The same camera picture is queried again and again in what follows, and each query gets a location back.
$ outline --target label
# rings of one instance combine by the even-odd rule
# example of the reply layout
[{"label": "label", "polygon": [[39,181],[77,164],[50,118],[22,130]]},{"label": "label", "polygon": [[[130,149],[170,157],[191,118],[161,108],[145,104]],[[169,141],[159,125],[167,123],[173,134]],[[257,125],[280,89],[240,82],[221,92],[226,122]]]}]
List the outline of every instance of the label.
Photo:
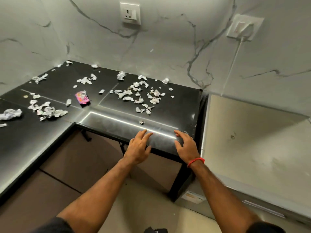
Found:
[{"label": "label", "polygon": [[187,191],[181,198],[188,200],[190,202],[193,202],[195,204],[200,204],[202,203],[204,200],[206,200],[205,196],[196,194],[192,191]]}]

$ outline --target marble wall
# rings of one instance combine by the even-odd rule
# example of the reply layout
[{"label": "marble wall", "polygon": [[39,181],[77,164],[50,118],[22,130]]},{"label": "marble wall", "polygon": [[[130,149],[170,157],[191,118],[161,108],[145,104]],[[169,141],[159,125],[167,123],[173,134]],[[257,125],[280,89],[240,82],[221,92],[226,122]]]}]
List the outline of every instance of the marble wall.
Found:
[{"label": "marble wall", "polygon": [[[173,83],[201,88],[206,93],[311,115],[311,0],[40,1],[46,13],[39,11],[42,8],[38,0],[32,7],[37,14],[21,10],[35,16],[22,18],[29,22],[28,35],[23,40],[26,34],[20,30],[23,34],[18,40],[30,52],[40,51],[48,60],[29,54],[18,42],[6,40],[0,50],[8,45],[22,51],[20,59],[14,59],[16,54],[9,51],[11,58],[1,62],[10,65],[5,66],[7,72],[12,70],[12,60],[21,65],[27,58],[23,67],[33,68],[39,61],[44,68],[45,64],[55,65],[59,58],[68,57],[150,78],[168,77]],[[122,24],[120,1],[141,5],[141,26]],[[226,31],[235,14],[265,20],[253,41],[241,44],[228,75],[238,42],[227,38]],[[39,15],[43,16],[40,21],[35,18]],[[50,27],[40,27],[50,21]],[[35,44],[28,43],[34,32],[40,32],[38,39]],[[49,49],[42,40],[44,33]],[[14,34],[3,39],[16,37]]]},{"label": "marble wall", "polygon": [[0,95],[66,58],[41,0],[0,0]]}]

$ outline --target wall socket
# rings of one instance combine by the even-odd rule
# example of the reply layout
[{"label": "wall socket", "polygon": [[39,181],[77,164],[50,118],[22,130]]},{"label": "wall socket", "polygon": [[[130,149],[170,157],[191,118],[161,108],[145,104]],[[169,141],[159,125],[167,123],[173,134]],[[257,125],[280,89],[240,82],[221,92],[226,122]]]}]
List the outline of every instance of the wall socket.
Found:
[{"label": "wall socket", "polygon": [[140,5],[120,3],[121,19],[124,23],[141,24]]}]

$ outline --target kitchen countertop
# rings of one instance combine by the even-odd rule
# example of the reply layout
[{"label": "kitchen countertop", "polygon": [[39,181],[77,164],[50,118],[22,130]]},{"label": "kitchen countertop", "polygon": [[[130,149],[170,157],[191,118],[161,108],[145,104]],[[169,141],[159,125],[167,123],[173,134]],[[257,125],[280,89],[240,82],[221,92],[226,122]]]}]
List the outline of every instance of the kitchen countertop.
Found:
[{"label": "kitchen countertop", "polygon": [[[141,86],[140,92],[144,103],[152,106],[146,93],[150,88],[166,93],[160,103],[154,105],[151,114],[137,113],[135,108],[144,108],[140,104],[118,99],[118,95],[110,94],[110,90],[125,90],[134,82],[139,82],[137,75],[126,74],[124,81],[117,80],[118,71],[105,68],[93,69],[90,65],[73,62],[64,64],[55,71],[47,71],[48,77],[39,84],[34,82],[18,86],[0,96],[0,112],[6,109],[23,111],[22,117],[15,118],[0,129],[0,197],[20,178],[25,170],[35,162],[51,145],[55,143],[72,126],[95,132],[114,140],[128,143],[138,131],[147,129],[153,132],[149,145],[154,154],[180,161],[175,149],[174,129],[187,132],[194,137],[199,111],[201,93],[198,89],[177,84],[164,84],[160,80],[148,79],[148,88]],[[92,85],[78,83],[78,79],[93,73],[97,80]],[[90,105],[82,107],[75,98],[75,93],[86,90]],[[55,109],[67,110],[68,114],[52,121],[40,121],[39,116],[27,109],[32,96],[30,92],[40,94],[38,104],[51,102]],[[66,107],[67,99],[72,104]]]}]

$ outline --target pink wrapper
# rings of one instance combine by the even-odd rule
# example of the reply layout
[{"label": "pink wrapper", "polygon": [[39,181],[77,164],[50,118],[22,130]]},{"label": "pink wrapper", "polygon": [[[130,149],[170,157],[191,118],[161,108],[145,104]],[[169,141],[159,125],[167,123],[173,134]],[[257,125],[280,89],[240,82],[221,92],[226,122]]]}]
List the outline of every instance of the pink wrapper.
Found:
[{"label": "pink wrapper", "polygon": [[90,101],[86,95],[86,91],[80,91],[75,96],[80,104],[86,104]]}]

